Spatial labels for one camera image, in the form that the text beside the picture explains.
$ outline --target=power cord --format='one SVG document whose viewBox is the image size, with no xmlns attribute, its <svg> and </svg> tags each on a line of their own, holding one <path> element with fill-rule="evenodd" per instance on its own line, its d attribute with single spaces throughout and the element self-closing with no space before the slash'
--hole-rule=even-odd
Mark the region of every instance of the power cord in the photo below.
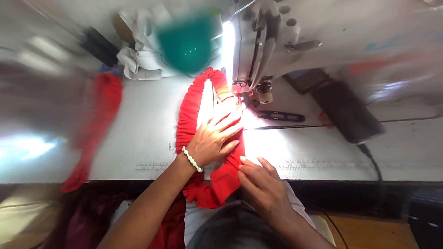
<svg viewBox="0 0 443 249">
<path fill-rule="evenodd" d="M 334 226 L 335 230 L 337 230 L 338 234 L 340 235 L 340 238 L 343 241 L 343 244 L 345 244 L 346 249 L 349 249 L 348 247 L 348 243 L 346 243 L 345 238 L 343 237 L 342 233 L 340 232 L 340 230 L 338 230 L 338 227 L 335 225 L 335 223 L 332 221 L 331 217 L 329 217 L 329 215 L 326 212 L 323 212 L 326 217 L 329 219 L 329 221 L 332 223 L 332 225 Z"/>
<path fill-rule="evenodd" d="M 377 180 L 378 180 L 378 185 L 379 185 L 379 195 L 378 195 L 378 203 L 376 206 L 374 206 L 374 209 L 380 209 L 383 205 L 383 200 L 385 198 L 385 183 L 383 181 L 383 177 L 381 175 L 381 171 L 380 168 L 378 167 L 377 162 L 375 161 L 374 157 L 371 154 L 371 151 L 369 150 L 369 148 L 366 146 L 366 144 L 361 143 L 358 144 L 357 147 L 360 149 L 360 151 L 365 154 L 365 156 L 367 156 L 369 158 L 369 160 L 372 162 L 372 165 L 374 166 L 375 172 L 377 173 Z"/>
</svg>

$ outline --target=dark red fabric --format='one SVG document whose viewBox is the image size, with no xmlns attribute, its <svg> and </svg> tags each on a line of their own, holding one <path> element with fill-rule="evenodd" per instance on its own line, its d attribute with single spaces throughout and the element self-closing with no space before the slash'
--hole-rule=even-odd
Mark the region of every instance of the dark red fabric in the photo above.
<svg viewBox="0 0 443 249">
<path fill-rule="evenodd" d="M 184 249 L 186 199 L 180 193 L 169 207 L 149 249 Z"/>
<path fill-rule="evenodd" d="M 96 249 L 108 231 L 115 210 L 125 198 L 123 193 L 85 193 L 69 221 L 64 248 Z"/>
<path fill-rule="evenodd" d="M 81 130 L 82 142 L 79 147 L 82 150 L 82 155 L 71 176 L 63 184 L 62 192 L 74 191 L 88 179 L 94 152 L 100 146 L 120 107 L 121 92 L 120 79 L 115 75 L 100 74 L 94 80 L 93 115 Z"/>
<path fill-rule="evenodd" d="M 235 105 L 235 98 L 228 90 L 226 75 L 219 70 L 207 68 L 204 73 L 197 76 L 180 106 L 179 121 L 177 124 L 177 140 L 175 142 L 177 154 L 181 153 L 183 146 L 187 146 L 197 130 L 197 117 L 200 110 L 202 93 L 207 78 L 211 82 L 223 103 Z M 243 130 L 230 138 L 239 140 L 240 143 L 226 156 L 225 163 L 219 169 L 211 172 L 211 185 L 203 183 L 203 173 L 196 172 L 182 189 L 189 202 L 195 201 L 196 206 L 203 208 L 217 208 L 225 204 L 225 200 L 240 187 L 237 172 L 240 165 L 240 156 L 245 155 Z"/>
</svg>

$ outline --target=woman's left hand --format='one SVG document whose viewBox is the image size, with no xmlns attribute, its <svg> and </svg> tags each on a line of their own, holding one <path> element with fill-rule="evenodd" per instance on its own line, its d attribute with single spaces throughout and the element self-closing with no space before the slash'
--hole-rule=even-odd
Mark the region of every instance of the woman's left hand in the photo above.
<svg viewBox="0 0 443 249">
<path fill-rule="evenodd" d="M 204 167 L 215 162 L 234 149 L 240 142 L 239 140 L 223 144 L 243 129 L 240 123 L 231 126 L 240 117 L 241 112 L 234 111 L 220 114 L 200 125 L 191 142 L 186 146 L 186 150 L 198 166 Z"/>
</svg>

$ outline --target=woman's right hand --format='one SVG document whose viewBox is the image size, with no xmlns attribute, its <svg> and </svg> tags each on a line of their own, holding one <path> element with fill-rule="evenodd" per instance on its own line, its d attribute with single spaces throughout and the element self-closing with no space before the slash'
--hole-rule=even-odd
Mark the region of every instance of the woman's right hand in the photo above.
<svg viewBox="0 0 443 249">
<path fill-rule="evenodd" d="M 248 194 L 248 203 L 273 229 L 284 232 L 304 218 L 292 208 L 274 166 L 262 157 L 257 159 L 263 167 L 240 157 L 243 165 L 239 166 L 238 179 Z"/>
</svg>

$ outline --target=bracelet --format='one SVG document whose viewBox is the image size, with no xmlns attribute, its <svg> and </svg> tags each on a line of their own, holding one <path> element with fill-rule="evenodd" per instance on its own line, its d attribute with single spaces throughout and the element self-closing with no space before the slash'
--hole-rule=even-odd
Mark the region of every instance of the bracelet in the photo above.
<svg viewBox="0 0 443 249">
<path fill-rule="evenodd" d="M 197 169 L 197 171 L 201 173 L 203 169 L 197 166 L 197 162 L 192 158 L 192 156 L 189 155 L 189 152 L 186 150 L 185 146 L 183 146 L 182 152 L 185 153 L 185 155 L 188 157 L 188 160 L 192 164 L 192 166 L 194 166 Z"/>
</svg>

